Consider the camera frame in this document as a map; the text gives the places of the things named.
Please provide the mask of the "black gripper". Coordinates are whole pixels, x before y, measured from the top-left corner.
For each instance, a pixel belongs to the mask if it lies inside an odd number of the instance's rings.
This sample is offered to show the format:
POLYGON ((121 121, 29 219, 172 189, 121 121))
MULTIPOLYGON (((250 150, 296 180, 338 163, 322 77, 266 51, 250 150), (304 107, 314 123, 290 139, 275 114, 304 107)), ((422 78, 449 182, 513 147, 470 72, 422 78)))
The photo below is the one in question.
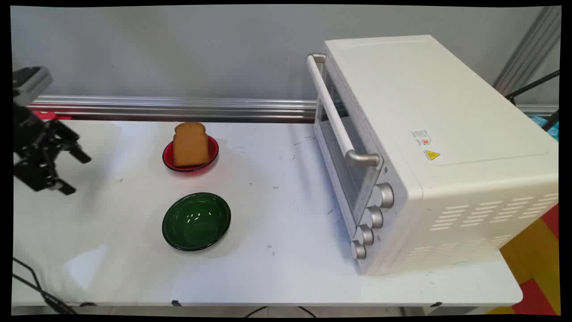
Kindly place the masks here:
POLYGON ((59 177, 52 167, 61 152, 68 152, 82 164, 92 161, 79 144, 80 136, 63 122, 41 119, 27 107, 13 106, 13 151, 20 160, 14 176, 33 191, 59 191, 72 195, 77 190, 59 177))

